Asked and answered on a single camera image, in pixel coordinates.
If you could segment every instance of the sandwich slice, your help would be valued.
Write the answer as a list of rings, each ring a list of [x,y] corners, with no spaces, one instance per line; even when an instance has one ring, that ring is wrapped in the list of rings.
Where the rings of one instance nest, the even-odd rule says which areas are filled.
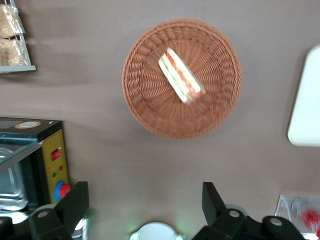
[[[188,66],[171,48],[166,50],[158,60],[158,63],[170,85],[183,103],[189,105],[200,99],[206,93],[201,82],[199,82]]]

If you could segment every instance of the oven glass door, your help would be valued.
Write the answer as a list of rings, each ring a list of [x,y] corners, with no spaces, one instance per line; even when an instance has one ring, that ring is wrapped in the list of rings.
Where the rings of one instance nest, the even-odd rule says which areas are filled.
[[[35,140],[0,139],[0,210],[23,209],[28,199],[20,161],[34,152]]]

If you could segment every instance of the clear plastic container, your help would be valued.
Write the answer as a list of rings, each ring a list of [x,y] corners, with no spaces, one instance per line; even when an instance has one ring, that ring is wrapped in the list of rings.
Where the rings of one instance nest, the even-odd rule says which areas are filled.
[[[318,196],[296,196],[280,195],[278,206],[275,212],[277,217],[283,217],[293,223],[305,239],[319,239],[315,228],[308,224],[315,223],[319,217],[320,197]]]

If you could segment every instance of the black clamp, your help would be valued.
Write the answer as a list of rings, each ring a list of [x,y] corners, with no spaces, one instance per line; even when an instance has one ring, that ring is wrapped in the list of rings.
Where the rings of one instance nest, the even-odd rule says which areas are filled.
[[[21,223],[0,217],[0,240],[71,240],[88,208],[88,183],[80,181],[54,208],[36,210]]]
[[[211,182],[203,183],[202,210],[208,226],[193,240],[304,240],[283,217],[266,216],[260,223],[237,209],[227,209]]]

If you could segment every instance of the round woven tray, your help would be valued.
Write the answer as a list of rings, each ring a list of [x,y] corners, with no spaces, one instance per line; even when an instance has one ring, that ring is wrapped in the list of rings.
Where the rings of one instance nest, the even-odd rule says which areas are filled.
[[[158,64],[169,47],[206,89],[191,105],[181,102]],[[172,139],[199,137],[219,126],[235,106],[241,82],[240,61],[230,41],[196,19],[166,21],[147,31],[130,50],[122,74],[133,116],[153,133]]]

